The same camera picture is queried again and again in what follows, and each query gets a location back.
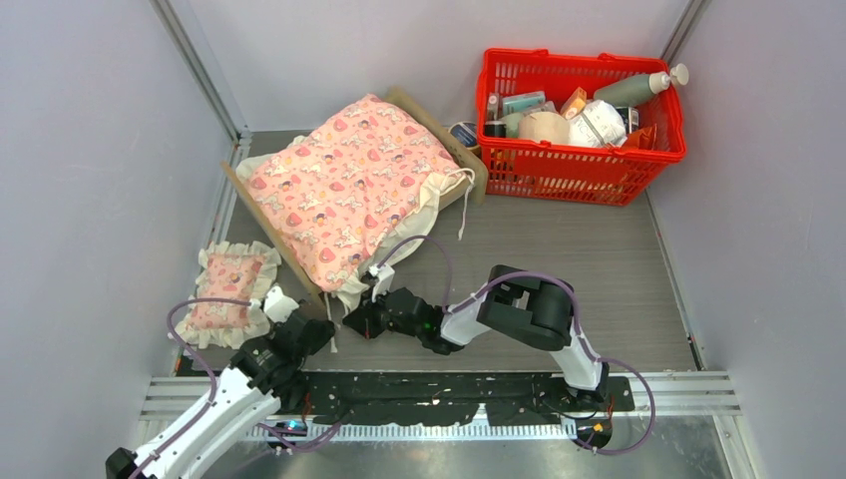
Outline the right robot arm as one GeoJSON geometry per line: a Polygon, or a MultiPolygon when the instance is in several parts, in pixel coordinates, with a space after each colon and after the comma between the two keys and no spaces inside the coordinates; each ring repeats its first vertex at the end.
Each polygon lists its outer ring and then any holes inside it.
{"type": "Polygon", "coordinates": [[[412,336],[441,355],[496,331],[548,352],[579,407],[595,409],[607,401],[609,366],[587,340],[573,288],[565,281],[498,264],[488,282],[467,299],[431,305],[407,288],[393,289],[394,275],[389,265],[371,267],[359,305],[343,317],[343,325],[367,339],[385,331],[412,336]]]}

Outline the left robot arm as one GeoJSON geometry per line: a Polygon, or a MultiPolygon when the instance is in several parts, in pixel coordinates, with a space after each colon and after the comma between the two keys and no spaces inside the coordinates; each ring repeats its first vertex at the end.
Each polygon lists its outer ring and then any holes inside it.
{"type": "Polygon", "coordinates": [[[270,415],[304,409],[305,359],[330,342],[334,324],[296,310],[245,341],[210,389],[164,432],[106,460],[108,478],[199,478],[270,415]]]}

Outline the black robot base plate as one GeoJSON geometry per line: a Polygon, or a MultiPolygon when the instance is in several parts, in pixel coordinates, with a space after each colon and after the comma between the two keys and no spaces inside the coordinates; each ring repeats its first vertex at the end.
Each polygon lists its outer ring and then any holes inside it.
{"type": "Polygon", "coordinates": [[[479,409],[493,426],[516,426],[634,408],[625,377],[609,378],[592,394],[554,373],[311,371],[298,376],[279,411],[325,425],[434,427],[467,425],[479,409]]]}

